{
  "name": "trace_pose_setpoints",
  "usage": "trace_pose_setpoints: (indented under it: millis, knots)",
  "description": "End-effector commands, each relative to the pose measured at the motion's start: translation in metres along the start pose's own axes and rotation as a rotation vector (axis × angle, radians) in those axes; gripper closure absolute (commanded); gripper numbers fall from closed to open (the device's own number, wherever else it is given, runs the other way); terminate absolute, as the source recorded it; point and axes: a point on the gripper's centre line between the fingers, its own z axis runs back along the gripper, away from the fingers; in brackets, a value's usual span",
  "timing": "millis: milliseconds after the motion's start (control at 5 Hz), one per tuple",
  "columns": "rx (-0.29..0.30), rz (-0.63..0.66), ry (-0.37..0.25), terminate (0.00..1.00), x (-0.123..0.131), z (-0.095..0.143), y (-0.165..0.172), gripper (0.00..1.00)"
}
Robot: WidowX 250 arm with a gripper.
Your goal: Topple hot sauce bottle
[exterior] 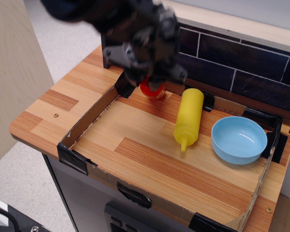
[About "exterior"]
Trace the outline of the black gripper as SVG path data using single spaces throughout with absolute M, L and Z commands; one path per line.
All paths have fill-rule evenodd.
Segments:
M 144 81 L 150 91 L 157 91 L 161 84 L 171 81 L 184 84 L 188 73 L 177 63 L 179 30 L 170 32 L 142 29 L 129 42 L 107 46 L 103 55 L 107 62 L 124 68 L 127 81 L 138 87 Z

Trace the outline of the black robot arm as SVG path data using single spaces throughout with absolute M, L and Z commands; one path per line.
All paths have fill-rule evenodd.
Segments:
M 121 66 L 134 87 L 149 77 L 149 88 L 170 81 L 183 84 L 187 71 L 176 62 L 180 27 L 173 10 L 151 0 L 43 0 L 55 19 L 84 21 L 105 39 L 106 61 Z

